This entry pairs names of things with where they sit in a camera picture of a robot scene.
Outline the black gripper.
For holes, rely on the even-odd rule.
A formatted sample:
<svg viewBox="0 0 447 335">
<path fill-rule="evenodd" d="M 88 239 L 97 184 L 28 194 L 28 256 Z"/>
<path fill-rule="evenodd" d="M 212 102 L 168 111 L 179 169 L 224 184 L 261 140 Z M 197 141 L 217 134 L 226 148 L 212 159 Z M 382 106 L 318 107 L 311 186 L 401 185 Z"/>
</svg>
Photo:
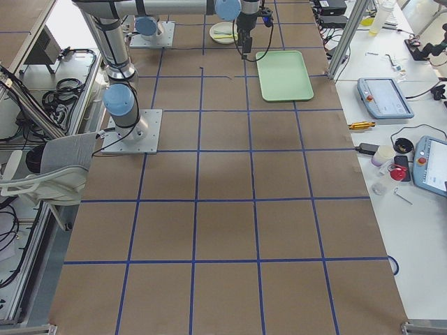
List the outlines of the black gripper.
<svg viewBox="0 0 447 335">
<path fill-rule="evenodd" d="M 251 53 L 252 37 L 249 35 L 256 26 L 257 13 L 246 14 L 241 12 L 236 19 L 237 41 L 242 44 L 243 53 Z"/>
</svg>

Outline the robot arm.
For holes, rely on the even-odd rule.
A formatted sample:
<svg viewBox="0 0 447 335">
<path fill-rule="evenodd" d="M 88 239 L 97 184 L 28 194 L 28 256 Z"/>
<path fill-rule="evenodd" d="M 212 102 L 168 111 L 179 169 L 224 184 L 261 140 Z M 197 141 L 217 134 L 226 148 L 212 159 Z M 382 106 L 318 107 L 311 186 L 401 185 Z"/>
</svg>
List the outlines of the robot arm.
<svg viewBox="0 0 447 335">
<path fill-rule="evenodd" d="M 148 41 L 156 40 L 164 34 L 163 25 L 157 17 L 137 16 L 134 20 L 134 28 L 144 40 Z"/>
<path fill-rule="evenodd" d="M 74 1 L 81 11 L 106 62 L 111 80 L 103 103 L 115 128 L 124 139 L 138 137 L 142 128 L 138 99 L 131 86 L 137 71 L 124 42 L 122 19 L 134 16 L 137 32 L 152 36 L 160 27 L 160 15 L 217 15 L 224 21 L 235 21 L 238 45 L 243 55 L 251 52 L 251 30 L 261 16 L 260 1 Z"/>
</svg>

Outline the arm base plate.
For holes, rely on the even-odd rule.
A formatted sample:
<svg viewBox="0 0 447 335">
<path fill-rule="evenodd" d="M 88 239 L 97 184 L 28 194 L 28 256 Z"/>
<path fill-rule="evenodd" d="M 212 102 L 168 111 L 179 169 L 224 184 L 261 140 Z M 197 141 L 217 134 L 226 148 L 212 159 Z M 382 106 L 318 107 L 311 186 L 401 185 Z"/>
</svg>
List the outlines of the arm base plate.
<svg viewBox="0 0 447 335">
<path fill-rule="evenodd" d="M 104 154 L 155 154 L 158 150 L 161 129 L 162 110 L 140 110 L 140 121 L 135 128 L 116 127 L 112 117 L 109 118 L 107 132 L 103 138 Z"/>
<path fill-rule="evenodd" d="M 175 22 L 156 21 L 153 17 L 135 19 L 135 31 L 131 37 L 130 48 L 150 49 L 169 48 L 173 45 Z"/>
</svg>

